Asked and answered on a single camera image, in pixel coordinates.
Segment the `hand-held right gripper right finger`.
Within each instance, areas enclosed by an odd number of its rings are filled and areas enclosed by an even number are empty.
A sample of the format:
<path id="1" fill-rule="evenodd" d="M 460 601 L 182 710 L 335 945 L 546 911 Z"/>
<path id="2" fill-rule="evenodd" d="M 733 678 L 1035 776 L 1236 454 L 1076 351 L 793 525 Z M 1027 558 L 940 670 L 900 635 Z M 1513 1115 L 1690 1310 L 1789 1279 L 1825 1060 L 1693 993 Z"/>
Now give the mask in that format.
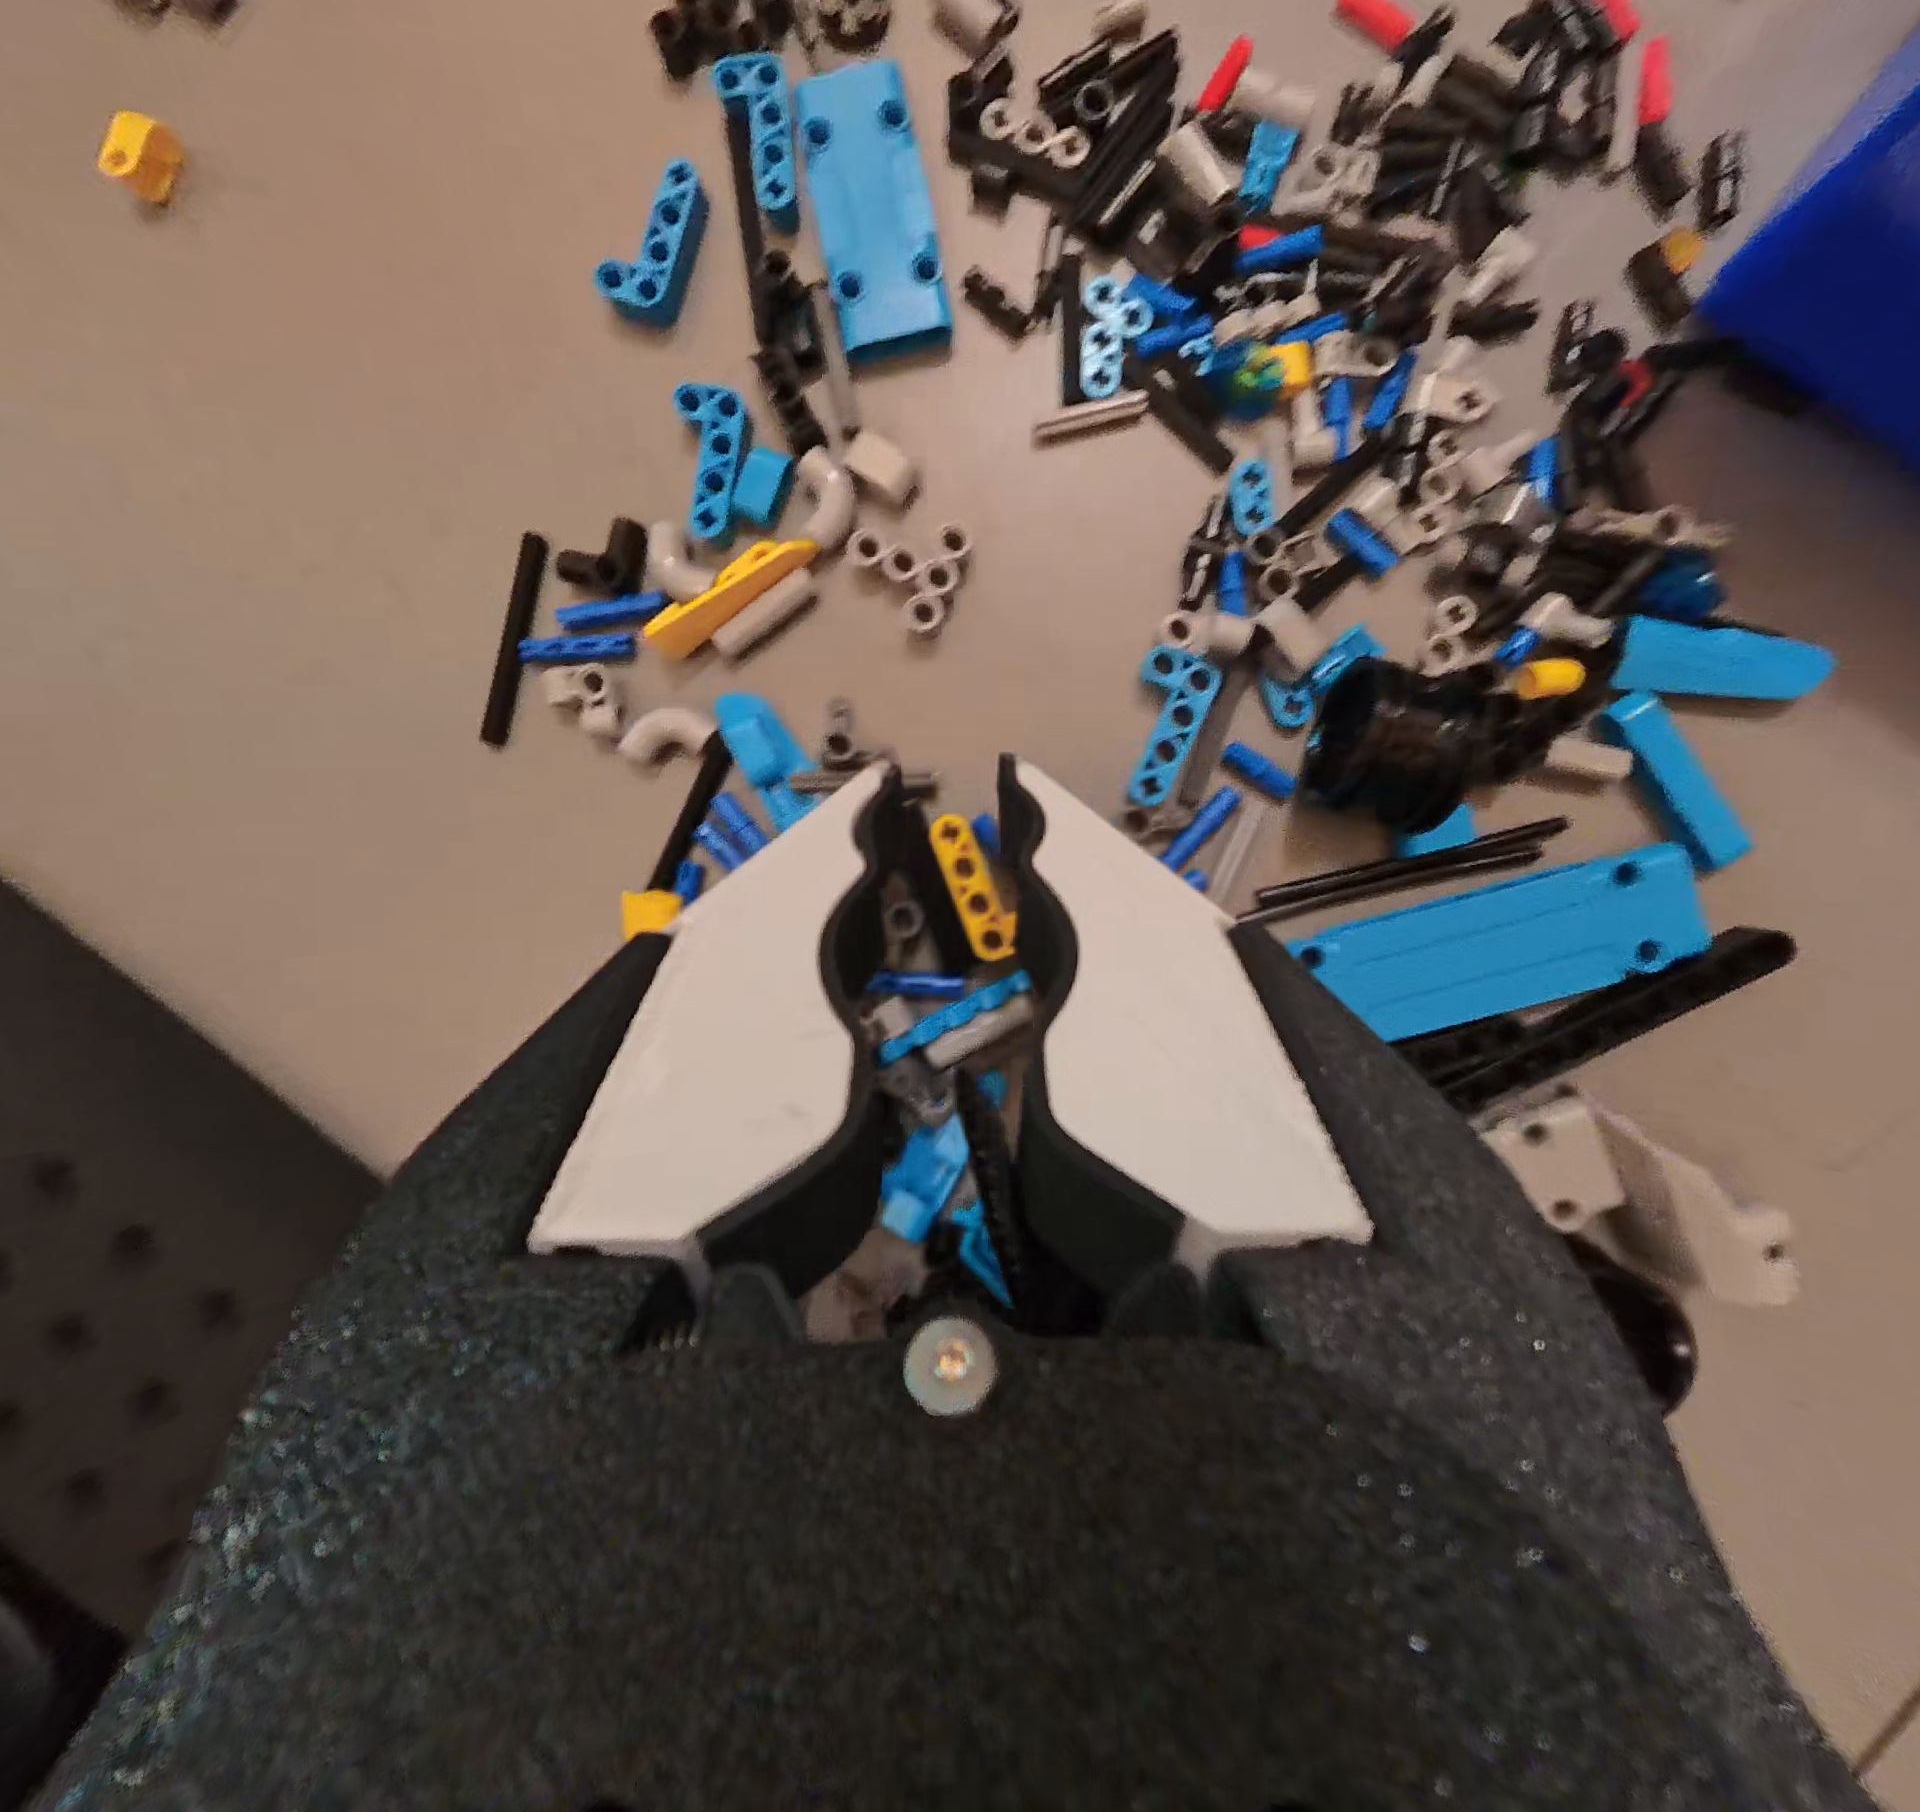
<path id="1" fill-rule="evenodd" d="M 1098 1296 L 1232 1252 L 1365 1248 L 1372 1214 L 1278 1023 L 1287 959 L 1031 759 L 995 770 L 1037 998 L 1027 1223 Z"/>

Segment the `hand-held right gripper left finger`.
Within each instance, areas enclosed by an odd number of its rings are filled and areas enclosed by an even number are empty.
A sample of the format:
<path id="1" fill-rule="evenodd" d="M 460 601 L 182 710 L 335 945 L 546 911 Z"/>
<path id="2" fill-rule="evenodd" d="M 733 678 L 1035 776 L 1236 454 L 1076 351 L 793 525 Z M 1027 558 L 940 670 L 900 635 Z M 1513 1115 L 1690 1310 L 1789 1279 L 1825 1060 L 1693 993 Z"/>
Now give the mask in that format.
<path id="1" fill-rule="evenodd" d="M 887 1096 L 861 998 L 885 958 L 890 763 L 861 770 L 641 936 L 641 998 L 527 1238 L 675 1266 L 695 1296 L 761 1267 L 804 1296 L 878 1205 Z"/>

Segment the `pile of building block pieces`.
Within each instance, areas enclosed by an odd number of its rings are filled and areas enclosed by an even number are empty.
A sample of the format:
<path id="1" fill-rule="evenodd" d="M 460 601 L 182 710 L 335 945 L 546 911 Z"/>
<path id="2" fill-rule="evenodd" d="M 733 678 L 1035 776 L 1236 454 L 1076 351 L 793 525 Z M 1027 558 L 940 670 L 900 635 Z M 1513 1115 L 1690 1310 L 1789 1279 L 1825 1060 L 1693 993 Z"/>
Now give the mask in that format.
<path id="1" fill-rule="evenodd" d="M 1743 141 L 1725 129 L 1686 167 L 1668 39 L 1632 0 L 1527 0 L 1484 47 L 1455 6 L 1331 15 L 1382 71 L 1315 139 L 1316 91 L 1254 69 L 1247 37 L 1185 97 L 1182 35 L 1151 31 L 1151 0 L 1101 6 L 1028 97 L 1018 0 L 930 0 L 961 57 L 948 162 L 976 210 L 1048 210 L 1031 304 L 961 277 L 999 338 L 1057 333 L 1061 406 L 1035 447 L 1148 416 L 1214 477 L 1140 663 L 1154 732 L 1114 825 L 1254 959 L 1315 984 L 1287 942 L 1350 920 L 1658 844 L 1694 881 L 1742 862 L 1743 823 L 1671 702 L 1789 706 L 1834 670 L 1723 612 L 1728 530 L 1655 503 L 1640 459 L 1693 373 L 1763 371 L 1693 330 L 1686 273 L 1742 212 Z M 890 0 L 667 0 L 651 18 L 660 71 L 707 76 L 723 110 L 778 438 L 739 389 L 681 381 L 679 521 L 615 520 L 601 552 L 527 533 L 478 737 L 504 750 L 536 682 L 620 759 L 695 763 L 655 877 L 622 902 L 638 945 L 894 765 L 887 945 L 861 998 L 887 1096 L 873 1223 L 1015 1323 L 1048 1325 L 1061 1296 L 1076 1323 L 1113 1296 L 1044 1249 L 1018 1196 L 1037 998 L 999 805 L 930 818 L 939 780 L 861 750 L 846 702 L 811 756 L 761 697 L 631 717 L 615 678 L 754 653 L 831 562 L 927 643 L 974 577 L 961 525 L 917 549 L 861 521 L 866 503 L 905 514 L 921 468 L 862 421 L 853 377 L 952 346 L 923 122 L 900 62 L 873 57 L 890 24 Z M 1431 833 L 1300 792 L 1316 702 L 1369 657 L 1519 700 L 1493 776 Z"/>

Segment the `grey desk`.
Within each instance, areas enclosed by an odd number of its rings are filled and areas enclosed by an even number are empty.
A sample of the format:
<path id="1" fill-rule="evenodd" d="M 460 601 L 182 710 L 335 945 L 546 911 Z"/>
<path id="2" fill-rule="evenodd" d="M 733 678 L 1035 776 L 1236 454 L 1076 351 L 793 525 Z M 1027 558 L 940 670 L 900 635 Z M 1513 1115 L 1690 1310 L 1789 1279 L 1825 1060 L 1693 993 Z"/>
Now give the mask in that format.
<path id="1" fill-rule="evenodd" d="M 5 0 L 5 877 L 381 1174 L 609 954 L 684 788 L 540 697 L 478 745 L 522 533 L 679 514 L 671 387 L 754 391 L 723 118 L 660 76 L 664 2 L 242 0 L 206 31 Z M 1106 0 L 1018 2 L 1023 91 Z M 1515 6 L 1452 2 L 1475 37 Z M 1747 132 L 1749 218 L 1914 24 L 1639 6 L 1680 141 Z M 1249 35 L 1325 114 L 1363 71 L 1331 0 L 1151 21 L 1201 76 Z M 184 142 L 172 210 L 98 174 L 121 110 Z M 679 157 L 712 224 L 655 338 L 590 276 Z M 742 682 L 804 737 L 846 695 L 948 805 L 989 800 L 1001 750 L 1113 805 L 1206 472 L 1155 424 L 1035 450 L 1054 363 L 965 306 L 948 359 L 859 384 L 923 469 L 908 530 L 973 530 L 976 578 L 917 648 L 831 577 Z M 1914 479 L 1711 377 L 1646 447 L 1664 499 L 1733 530 L 1736 617 L 1837 673 L 1677 709 L 1754 837 L 1703 901 L 1799 959 L 1580 1085 L 1795 1223 L 1799 1301 L 1699 1310 L 1674 1437 L 1826 1737 L 1914 1807 Z"/>

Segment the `long blue panel piece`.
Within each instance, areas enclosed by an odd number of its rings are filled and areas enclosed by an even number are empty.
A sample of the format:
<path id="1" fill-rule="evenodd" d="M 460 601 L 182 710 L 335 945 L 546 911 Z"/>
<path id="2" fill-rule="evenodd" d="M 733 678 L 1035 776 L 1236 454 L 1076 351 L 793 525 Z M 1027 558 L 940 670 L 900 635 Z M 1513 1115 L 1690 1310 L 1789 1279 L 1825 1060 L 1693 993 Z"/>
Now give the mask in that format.
<path id="1" fill-rule="evenodd" d="M 1690 855 L 1658 844 L 1350 920 L 1287 951 L 1392 1046 L 1653 977 L 1711 945 Z"/>

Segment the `long black holed beam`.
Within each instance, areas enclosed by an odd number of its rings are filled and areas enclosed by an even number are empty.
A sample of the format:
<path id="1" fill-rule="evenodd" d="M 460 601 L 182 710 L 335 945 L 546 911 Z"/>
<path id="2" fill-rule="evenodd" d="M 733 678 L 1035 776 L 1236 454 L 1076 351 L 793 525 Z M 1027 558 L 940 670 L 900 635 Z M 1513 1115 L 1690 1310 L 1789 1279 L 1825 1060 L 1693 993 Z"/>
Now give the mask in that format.
<path id="1" fill-rule="evenodd" d="M 1578 993 L 1543 1015 L 1396 1039 L 1392 1051 L 1456 1112 L 1478 1117 L 1784 973 L 1795 958 L 1799 945 L 1784 930 L 1725 929 L 1705 951 L 1662 973 Z"/>

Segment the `grey panel piece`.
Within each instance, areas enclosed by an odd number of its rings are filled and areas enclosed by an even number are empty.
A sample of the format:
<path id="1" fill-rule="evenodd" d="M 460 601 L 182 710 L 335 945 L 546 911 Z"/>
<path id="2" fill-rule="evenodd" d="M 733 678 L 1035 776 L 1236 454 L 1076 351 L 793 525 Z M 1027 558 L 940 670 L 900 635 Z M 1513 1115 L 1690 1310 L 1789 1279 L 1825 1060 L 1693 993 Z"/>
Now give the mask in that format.
<path id="1" fill-rule="evenodd" d="M 1795 1226 L 1562 1082 L 1478 1121 L 1543 1220 L 1674 1296 L 1786 1310 L 1802 1295 Z"/>

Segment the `black spoked wheel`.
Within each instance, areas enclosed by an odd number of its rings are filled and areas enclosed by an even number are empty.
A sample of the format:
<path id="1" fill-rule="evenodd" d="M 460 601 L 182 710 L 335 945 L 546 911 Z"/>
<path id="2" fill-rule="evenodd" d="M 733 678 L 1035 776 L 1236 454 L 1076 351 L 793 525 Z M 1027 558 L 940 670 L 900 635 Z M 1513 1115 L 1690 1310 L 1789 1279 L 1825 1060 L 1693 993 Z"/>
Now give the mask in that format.
<path id="1" fill-rule="evenodd" d="M 1699 1358 L 1683 1301 L 1589 1240 L 1569 1240 L 1569 1249 L 1613 1319 L 1650 1400 L 1668 1418 L 1693 1396 Z"/>

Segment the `blue plastic bin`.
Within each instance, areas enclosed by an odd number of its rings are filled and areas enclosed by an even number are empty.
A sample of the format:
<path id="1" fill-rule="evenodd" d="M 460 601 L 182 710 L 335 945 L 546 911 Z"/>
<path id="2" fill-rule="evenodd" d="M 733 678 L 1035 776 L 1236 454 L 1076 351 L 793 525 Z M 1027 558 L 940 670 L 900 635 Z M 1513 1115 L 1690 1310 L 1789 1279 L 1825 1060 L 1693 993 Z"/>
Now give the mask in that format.
<path id="1" fill-rule="evenodd" d="M 1918 469 L 1918 35 L 1719 267 L 1699 311 Z"/>

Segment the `small yellow connector piece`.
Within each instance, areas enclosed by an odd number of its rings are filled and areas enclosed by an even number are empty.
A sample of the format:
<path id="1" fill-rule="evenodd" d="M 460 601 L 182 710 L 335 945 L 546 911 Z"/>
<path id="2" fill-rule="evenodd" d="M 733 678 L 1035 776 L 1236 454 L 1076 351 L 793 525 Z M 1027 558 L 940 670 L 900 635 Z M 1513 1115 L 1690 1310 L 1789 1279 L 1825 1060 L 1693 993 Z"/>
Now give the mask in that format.
<path id="1" fill-rule="evenodd" d="M 162 120 L 118 113 L 110 120 L 97 167 L 103 179 L 133 192 L 147 210 L 164 210 L 178 192 L 188 157 L 178 136 Z"/>

